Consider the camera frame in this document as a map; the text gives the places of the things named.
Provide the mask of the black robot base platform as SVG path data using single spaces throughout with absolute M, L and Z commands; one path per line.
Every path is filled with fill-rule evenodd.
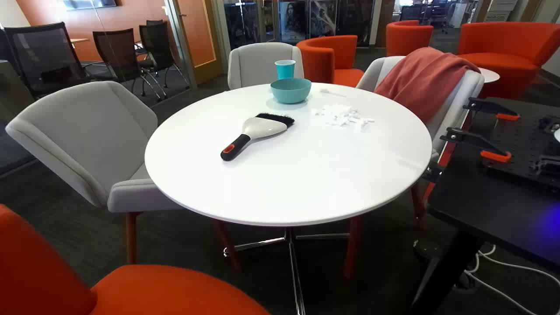
M 468 111 L 460 130 L 482 135 L 510 153 L 505 165 L 479 149 L 451 142 L 453 153 L 428 196 L 428 214 L 456 235 L 435 258 L 409 315 L 433 315 L 477 251 L 493 244 L 547 270 L 560 270 L 558 119 L 554 105 L 488 98 L 519 114 L 498 121 Z

